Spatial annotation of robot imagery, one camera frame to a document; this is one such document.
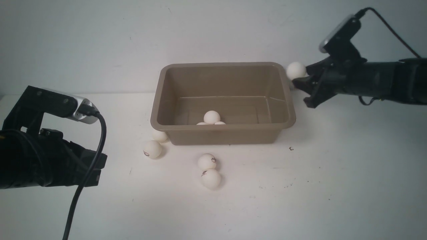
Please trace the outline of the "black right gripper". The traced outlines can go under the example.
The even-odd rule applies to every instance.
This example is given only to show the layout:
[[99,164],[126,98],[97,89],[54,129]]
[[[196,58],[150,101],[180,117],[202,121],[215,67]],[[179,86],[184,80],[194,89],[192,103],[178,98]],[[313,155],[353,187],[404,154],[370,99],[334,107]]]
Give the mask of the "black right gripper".
[[308,77],[295,78],[292,83],[309,96],[303,99],[308,108],[316,108],[337,94],[367,96],[367,59],[360,58],[339,64],[327,57],[306,66]]

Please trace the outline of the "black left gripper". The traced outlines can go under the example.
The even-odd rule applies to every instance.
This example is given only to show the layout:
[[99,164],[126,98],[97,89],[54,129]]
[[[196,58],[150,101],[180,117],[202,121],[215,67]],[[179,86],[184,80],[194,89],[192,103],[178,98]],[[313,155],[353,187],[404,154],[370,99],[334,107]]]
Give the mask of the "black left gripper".
[[41,129],[37,137],[50,165],[52,181],[48,187],[73,186],[83,181],[96,151],[63,139],[63,133],[53,129]]

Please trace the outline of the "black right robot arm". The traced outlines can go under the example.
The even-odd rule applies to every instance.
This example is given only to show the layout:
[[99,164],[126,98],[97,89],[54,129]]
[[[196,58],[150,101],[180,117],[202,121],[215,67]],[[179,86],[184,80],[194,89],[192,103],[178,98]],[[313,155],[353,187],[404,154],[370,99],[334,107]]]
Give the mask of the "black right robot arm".
[[388,100],[401,104],[426,105],[427,61],[401,59],[394,62],[368,62],[361,58],[351,64],[337,64],[326,58],[307,67],[307,77],[295,78],[295,88],[309,96],[309,108],[316,108],[337,94]]

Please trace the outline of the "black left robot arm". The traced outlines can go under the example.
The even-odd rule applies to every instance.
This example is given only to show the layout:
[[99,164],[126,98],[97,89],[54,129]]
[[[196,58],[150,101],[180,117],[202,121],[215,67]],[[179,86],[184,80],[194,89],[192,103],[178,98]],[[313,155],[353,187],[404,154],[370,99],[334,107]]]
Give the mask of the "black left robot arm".
[[63,133],[53,129],[41,129],[35,136],[2,130],[0,188],[79,185],[95,153],[64,140]]

